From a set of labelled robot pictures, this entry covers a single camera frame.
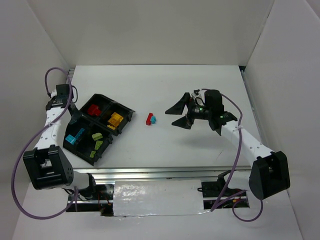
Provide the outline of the orange flower lego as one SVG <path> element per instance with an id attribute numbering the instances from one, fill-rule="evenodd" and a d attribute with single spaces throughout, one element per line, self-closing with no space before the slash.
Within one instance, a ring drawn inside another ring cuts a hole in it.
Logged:
<path id="1" fill-rule="evenodd" d="M 114 112 L 110 119 L 107 121 L 107 126 L 109 128 L 117 128 L 119 124 L 123 121 L 124 117 L 118 114 L 117 112 Z"/>

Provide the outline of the red curved lego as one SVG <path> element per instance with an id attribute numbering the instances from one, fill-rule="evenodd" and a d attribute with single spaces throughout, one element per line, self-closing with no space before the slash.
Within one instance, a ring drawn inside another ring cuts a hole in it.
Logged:
<path id="1" fill-rule="evenodd" d="M 91 114 L 92 116 L 95 116 L 95 117 L 98 117 L 101 113 L 102 113 L 102 111 L 99 110 L 98 108 L 93 109 L 93 110 L 90 111 L 90 114 Z"/>

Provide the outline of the teal rounded lego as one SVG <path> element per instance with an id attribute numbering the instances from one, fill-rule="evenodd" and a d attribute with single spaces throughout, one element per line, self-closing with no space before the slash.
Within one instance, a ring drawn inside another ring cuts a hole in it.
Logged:
<path id="1" fill-rule="evenodd" d="M 65 138 L 65 140 L 71 145 L 74 145 L 77 141 L 77 139 L 70 134 Z"/>

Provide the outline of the red arch lego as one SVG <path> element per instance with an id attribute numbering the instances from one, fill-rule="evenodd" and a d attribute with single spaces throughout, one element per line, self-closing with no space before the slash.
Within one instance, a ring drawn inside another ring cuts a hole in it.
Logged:
<path id="1" fill-rule="evenodd" d="M 147 126 L 150 126 L 150 125 L 152 124 L 152 121 L 151 121 L 152 117 L 153 117 L 153 113 L 150 112 L 150 113 L 148 114 L 147 119 L 146 119 L 146 122 L 145 122 L 145 124 L 146 124 Z"/>

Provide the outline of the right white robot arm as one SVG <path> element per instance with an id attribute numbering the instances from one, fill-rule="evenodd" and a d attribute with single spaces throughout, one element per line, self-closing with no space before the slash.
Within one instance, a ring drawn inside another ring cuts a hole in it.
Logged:
<path id="1" fill-rule="evenodd" d="M 263 145 L 241 126 L 241 117 L 225 110 L 226 96 L 215 89 L 184 93 L 182 98 L 165 111 L 181 117 L 172 126 L 191 129 L 195 120 L 204 120 L 212 131 L 237 148 L 231 170 L 220 175 L 222 190 L 239 189 L 264 200 L 291 186 L 287 156 Z"/>

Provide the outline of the light green slope lego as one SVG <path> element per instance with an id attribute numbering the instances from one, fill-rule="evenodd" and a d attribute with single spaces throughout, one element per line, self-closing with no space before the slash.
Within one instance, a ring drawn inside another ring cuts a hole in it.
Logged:
<path id="1" fill-rule="evenodd" d="M 100 140 L 100 139 L 102 139 L 102 138 L 103 138 L 103 135 L 102 135 L 100 132 L 97 132 L 97 133 L 92 134 L 92 139 L 93 139 L 94 141 Z"/>

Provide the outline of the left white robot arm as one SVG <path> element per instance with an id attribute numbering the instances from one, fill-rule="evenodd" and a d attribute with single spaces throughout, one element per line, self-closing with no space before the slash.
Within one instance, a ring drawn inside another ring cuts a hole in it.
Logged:
<path id="1" fill-rule="evenodd" d="M 90 173 L 74 171 L 71 163 L 58 146 L 58 133 L 61 120 L 54 119 L 62 114 L 68 102 L 70 91 L 68 84 L 59 84 L 46 105 L 48 128 L 43 131 L 33 150 L 23 154 L 23 162 L 31 183 L 36 190 L 62 188 L 74 192 L 78 189 L 81 198 L 92 200 L 96 193 L 96 182 Z"/>

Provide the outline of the red lego with flower print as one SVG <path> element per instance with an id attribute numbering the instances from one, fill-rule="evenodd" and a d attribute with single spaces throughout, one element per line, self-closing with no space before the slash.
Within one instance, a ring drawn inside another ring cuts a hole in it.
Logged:
<path id="1" fill-rule="evenodd" d="M 96 104 L 92 104 L 88 109 L 87 109 L 87 113 L 89 115 L 91 115 L 91 110 L 94 110 L 94 109 L 99 109 L 99 106 L 96 105 Z"/>

